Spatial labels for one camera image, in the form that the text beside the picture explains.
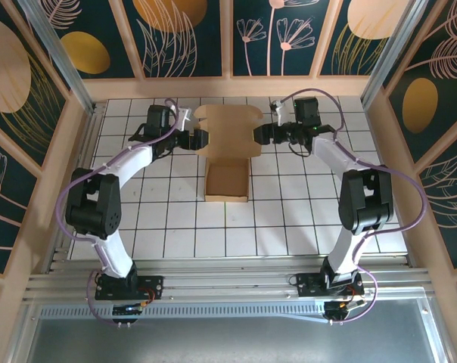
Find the brown cardboard paper box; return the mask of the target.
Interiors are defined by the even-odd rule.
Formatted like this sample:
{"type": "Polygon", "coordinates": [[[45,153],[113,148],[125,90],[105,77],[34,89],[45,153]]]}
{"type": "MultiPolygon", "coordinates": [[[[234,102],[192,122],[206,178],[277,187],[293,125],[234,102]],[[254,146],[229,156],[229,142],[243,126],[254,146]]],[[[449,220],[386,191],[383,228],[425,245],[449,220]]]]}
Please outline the brown cardboard paper box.
{"type": "Polygon", "coordinates": [[[204,200],[246,203],[250,161],[262,149],[253,139],[253,130],[262,125],[261,110],[246,104],[205,104],[194,117],[194,129],[209,133],[209,144],[195,151],[205,159],[204,200]]]}

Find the black left circuit board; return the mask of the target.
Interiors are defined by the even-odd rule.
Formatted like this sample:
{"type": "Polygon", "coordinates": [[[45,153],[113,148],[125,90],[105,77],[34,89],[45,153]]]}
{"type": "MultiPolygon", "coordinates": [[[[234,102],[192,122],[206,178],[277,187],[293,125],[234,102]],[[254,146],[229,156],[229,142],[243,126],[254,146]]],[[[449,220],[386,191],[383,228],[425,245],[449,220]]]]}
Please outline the black left circuit board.
{"type": "Polygon", "coordinates": [[[112,321],[118,327],[131,327],[143,312],[144,306],[141,303],[128,305],[114,305],[112,308],[112,321]]]}

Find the black circuit board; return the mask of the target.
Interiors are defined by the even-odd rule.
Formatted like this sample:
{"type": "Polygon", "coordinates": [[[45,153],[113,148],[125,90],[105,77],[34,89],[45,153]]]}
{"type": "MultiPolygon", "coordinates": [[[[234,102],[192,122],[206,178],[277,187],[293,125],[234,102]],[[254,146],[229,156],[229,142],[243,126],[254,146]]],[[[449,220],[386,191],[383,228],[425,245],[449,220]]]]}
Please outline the black circuit board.
{"type": "Polygon", "coordinates": [[[143,312],[144,306],[141,303],[128,305],[114,305],[112,308],[112,321],[118,327],[131,327],[143,312]]]}
{"type": "Polygon", "coordinates": [[[344,321],[350,311],[366,304],[365,300],[330,301],[324,303],[323,317],[328,321],[344,321]]]}

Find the black right circuit board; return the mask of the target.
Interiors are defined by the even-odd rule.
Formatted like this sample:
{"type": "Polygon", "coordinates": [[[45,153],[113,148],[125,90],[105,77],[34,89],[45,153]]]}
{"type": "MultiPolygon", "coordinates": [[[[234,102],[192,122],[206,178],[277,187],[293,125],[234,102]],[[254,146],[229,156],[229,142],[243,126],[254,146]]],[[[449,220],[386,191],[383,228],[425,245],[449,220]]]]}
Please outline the black right circuit board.
{"type": "Polygon", "coordinates": [[[350,311],[366,304],[365,300],[330,301],[324,303],[323,317],[328,321],[344,321],[350,311]]]}

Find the aluminium side rail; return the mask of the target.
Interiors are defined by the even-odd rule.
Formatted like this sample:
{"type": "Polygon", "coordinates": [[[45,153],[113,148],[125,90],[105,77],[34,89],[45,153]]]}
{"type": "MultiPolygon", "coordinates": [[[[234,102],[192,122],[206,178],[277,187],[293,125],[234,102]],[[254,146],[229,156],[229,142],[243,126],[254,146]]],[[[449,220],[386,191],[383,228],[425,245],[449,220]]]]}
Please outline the aluminium side rail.
{"type": "Polygon", "coordinates": [[[61,189],[61,192],[55,202],[53,215],[54,221],[60,230],[55,235],[56,238],[60,233],[62,233],[68,242],[72,242],[73,240],[79,241],[90,245],[91,249],[93,249],[92,245],[95,243],[95,239],[93,237],[83,236],[82,234],[80,236],[74,235],[73,233],[75,232],[75,228],[66,224],[65,214],[69,209],[69,193],[73,191],[74,200],[77,202],[81,201],[82,184],[85,180],[88,180],[95,174],[92,169],[84,168],[84,162],[83,160],[79,161],[79,158],[85,158],[84,147],[89,146],[96,120],[98,117],[102,117],[101,108],[104,106],[104,103],[101,105],[94,104],[92,112],[88,112],[79,124],[78,135],[74,140],[73,146],[73,161],[67,161],[67,171],[65,176],[66,181],[62,181],[62,186],[64,188],[61,189]]]}

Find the aluminium corner post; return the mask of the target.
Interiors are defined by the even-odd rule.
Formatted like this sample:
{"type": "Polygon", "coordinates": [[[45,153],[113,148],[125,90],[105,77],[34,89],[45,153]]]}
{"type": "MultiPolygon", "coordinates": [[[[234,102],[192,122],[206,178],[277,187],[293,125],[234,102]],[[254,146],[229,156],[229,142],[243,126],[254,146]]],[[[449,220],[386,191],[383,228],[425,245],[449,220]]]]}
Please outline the aluminium corner post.
{"type": "Polygon", "coordinates": [[[405,54],[404,48],[412,43],[410,39],[416,29],[419,28],[418,24],[421,21],[425,21],[436,2],[437,0],[409,0],[394,31],[388,38],[360,97],[365,112],[369,110],[384,80],[390,74],[393,66],[397,64],[398,58],[405,54]]]}
{"type": "Polygon", "coordinates": [[[17,3],[83,110],[93,114],[95,103],[57,34],[57,30],[68,30],[82,13],[80,0],[17,0],[17,3]]]}

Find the aluminium rail frame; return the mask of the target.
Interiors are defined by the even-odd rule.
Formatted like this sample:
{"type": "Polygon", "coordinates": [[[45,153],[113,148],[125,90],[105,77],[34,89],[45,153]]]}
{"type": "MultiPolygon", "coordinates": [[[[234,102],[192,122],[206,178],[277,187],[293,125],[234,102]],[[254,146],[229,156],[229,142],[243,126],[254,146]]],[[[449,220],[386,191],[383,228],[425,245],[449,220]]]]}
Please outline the aluminium rail frame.
{"type": "MultiPolygon", "coordinates": [[[[140,275],[163,276],[164,303],[265,302],[295,300],[293,276],[318,272],[323,259],[317,256],[256,256],[193,259],[138,260],[140,275]]],[[[368,296],[380,299],[411,299],[434,296],[429,273],[408,266],[405,256],[370,254],[360,261],[377,279],[363,275],[368,296]]],[[[53,262],[47,274],[31,275],[23,303],[66,304],[85,302],[93,260],[53,262]]]]}

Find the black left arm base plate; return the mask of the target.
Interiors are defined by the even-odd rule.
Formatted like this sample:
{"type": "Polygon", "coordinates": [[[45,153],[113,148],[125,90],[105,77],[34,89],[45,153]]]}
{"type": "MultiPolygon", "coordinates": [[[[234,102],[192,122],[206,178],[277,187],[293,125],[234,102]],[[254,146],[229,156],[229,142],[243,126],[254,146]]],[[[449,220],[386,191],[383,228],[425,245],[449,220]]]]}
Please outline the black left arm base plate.
{"type": "Polygon", "coordinates": [[[102,275],[96,281],[95,300],[149,300],[161,299],[162,276],[128,276],[112,278],[102,275]]]}

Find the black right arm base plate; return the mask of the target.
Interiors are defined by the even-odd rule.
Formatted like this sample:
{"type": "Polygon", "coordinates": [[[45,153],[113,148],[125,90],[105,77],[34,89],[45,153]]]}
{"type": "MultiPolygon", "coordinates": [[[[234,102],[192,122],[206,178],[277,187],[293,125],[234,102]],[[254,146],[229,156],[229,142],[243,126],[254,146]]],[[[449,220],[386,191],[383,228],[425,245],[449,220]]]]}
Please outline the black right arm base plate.
{"type": "Polygon", "coordinates": [[[354,279],[349,279],[341,283],[330,284],[327,274],[319,273],[299,273],[296,277],[296,288],[299,297],[321,297],[321,296],[363,296],[365,288],[359,272],[354,279]]]}

